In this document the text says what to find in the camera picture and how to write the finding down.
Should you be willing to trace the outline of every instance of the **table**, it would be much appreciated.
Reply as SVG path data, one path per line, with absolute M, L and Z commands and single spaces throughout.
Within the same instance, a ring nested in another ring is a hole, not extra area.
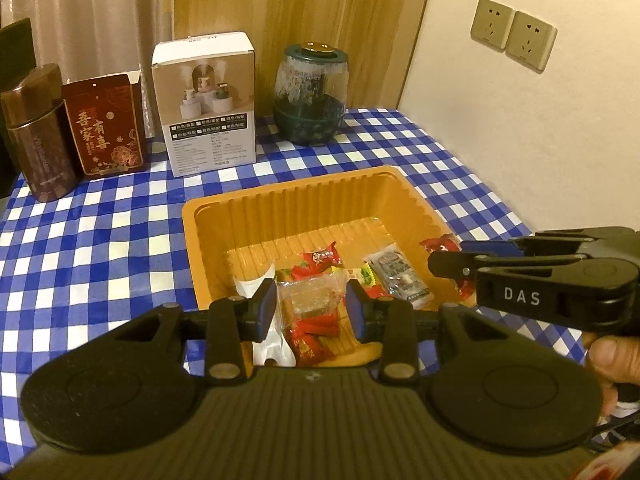
M 439 142 L 394 110 L 358 109 L 320 148 L 283 139 L 257 121 L 258 162 L 174 178 L 161 139 L 140 173 L 83 182 L 38 203 L 20 177 L 0 224 L 0 470 L 34 447 L 18 410 L 28 375 L 63 352 L 153 306 L 196 308 L 180 212 L 191 198 L 308 176 L 391 164 L 462 239 L 529 234 L 520 219 Z M 480 311 L 581 360 L 580 333 L 489 309 Z M 433 343 L 420 345 L 426 372 Z M 202 374 L 204 345 L 189 342 L 185 368 Z

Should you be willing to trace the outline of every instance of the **humidifier box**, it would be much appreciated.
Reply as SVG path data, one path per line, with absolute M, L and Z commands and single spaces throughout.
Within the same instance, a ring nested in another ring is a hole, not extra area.
M 174 176 L 255 162 L 254 48 L 244 32 L 159 43 L 152 72 Z

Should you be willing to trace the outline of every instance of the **cardboard box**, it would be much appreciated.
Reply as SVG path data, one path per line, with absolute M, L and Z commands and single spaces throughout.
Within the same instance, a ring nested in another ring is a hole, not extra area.
M 140 70 L 68 83 L 62 97 L 88 178 L 144 169 Z
M 255 162 L 254 48 L 244 32 L 159 43 L 152 71 L 174 176 Z

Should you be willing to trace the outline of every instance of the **power outlet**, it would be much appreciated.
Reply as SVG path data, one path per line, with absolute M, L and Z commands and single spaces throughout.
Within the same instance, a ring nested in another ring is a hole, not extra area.
M 491 0 L 478 0 L 471 25 L 471 37 L 496 48 L 504 49 L 511 30 L 514 10 Z
M 511 25 L 507 54 L 542 72 L 557 34 L 553 25 L 518 11 Z

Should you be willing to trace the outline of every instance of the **glass jar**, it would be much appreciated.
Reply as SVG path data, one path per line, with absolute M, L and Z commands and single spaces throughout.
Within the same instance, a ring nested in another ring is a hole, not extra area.
M 344 121 L 347 55 L 323 43 L 288 46 L 274 89 L 273 118 L 295 144 L 325 144 Z

